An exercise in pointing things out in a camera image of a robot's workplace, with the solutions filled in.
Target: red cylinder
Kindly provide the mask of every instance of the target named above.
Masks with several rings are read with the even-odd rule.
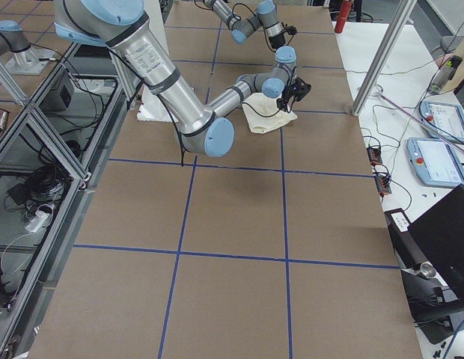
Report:
[[[347,21],[350,15],[350,10],[352,10],[352,1],[343,1],[342,6],[340,6],[340,13],[338,14],[337,23],[335,24],[335,33],[342,33],[345,26],[345,22]]]

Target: black monitor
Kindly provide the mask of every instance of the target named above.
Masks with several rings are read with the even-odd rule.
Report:
[[[412,238],[458,298],[464,298],[464,185],[409,226]]]

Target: blue joint cap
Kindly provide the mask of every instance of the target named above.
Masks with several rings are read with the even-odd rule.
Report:
[[[297,60],[297,55],[292,46],[282,46],[275,52],[275,60],[281,64],[290,64]]]
[[[233,144],[233,126],[225,117],[217,118],[207,130],[204,149],[209,157],[222,157]]]
[[[106,46],[106,43],[102,41],[98,37],[92,37],[82,32],[78,32],[76,30],[66,28],[58,23],[54,23],[55,25],[55,33],[62,39],[72,41],[74,43],[82,43],[84,45],[91,45],[91,46]]]
[[[144,13],[144,0],[81,0],[95,17],[112,25],[127,26]]]
[[[273,0],[264,0],[257,6],[257,12],[260,15],[267,15],[275,11],[275,4]]]
[[[262,84],[262,93],[270,99],[279,97],[284,89],[285,83],[276,77],[268,79]]]
[[[18,32],[22,31],[21,27],[17,22],[13,20],[1,20],[0,21],[0,31],[4,32]]]
[[[232,38],[239,45],[242,45],[247,40],[246,35],[239,30],[232,30]]]

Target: white desk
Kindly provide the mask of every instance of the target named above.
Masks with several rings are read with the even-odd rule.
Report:
[[[344,67],[347,71],[366,72],[368,70],[386,29],[386,24],[348,22],[345,25],[344,32],[337,34],[336,37]],[[406,25],[382,73],[406,72],[412,68],[420,67],[429,61],[432,61],[432,57],[418,36],[417,31],[412,25]],[[383,87],[385,96],[392,99],[398,105],[415,107],[436,71],[437,66],[432,62],[421,69],[411,71],[407,74],[381,75],[378,84]],[[347,73],[350,91],[354,98],[364,77],[365,73]],[[457,98],[452,93],[427,97],[427,100],[458,103]],[[361,127],[369,129],[371,135],[377,137],[382,145],[396,145],[396,141],[381,136],[377,132],[372,112],[374,105],[390,107],[385,101],[371,96],[359,116]],[[379,107],[375,107],[375,109],[381,133],[390,135],[393,138],[403,136],[402,143],[397,152],[394,170],[392,171],[393,158],[396,151],[394,148],[383,148],[382,160],[389,170],[392,171],[392,179],[406,187],[412,194],[412,205],[406,214],[411,221],[414,221],[433,204],[443,198],[450,189],[423,186],[409,163],[406,151],[406,139],[410,137],[428,137],[424,130],[417,123],[413,122],[413,120],[409,122],[409,119],[399,111]],[[362,130],[363,135],[369,135],[366,129]],[[464,162],[464,157],[461,155],[459,157]],[[406,192],[393,183],[391,184],[391,190],[392,194],[384,198],[382,203],[383,210],[386,211],[399,207],[406,208],[409,203],[409,197]],[[424,358],[431,359],[435,350],[441,349],[439,344],[436,346],[430,344],[419,329],[417,330],[417,335]],[[445,349],[441,349],[442,356],[445,353]],[[454,345],[448,354],[448,359],[453,358],[454,355],[464,356],[464,331],[460,332],[455,339]]]

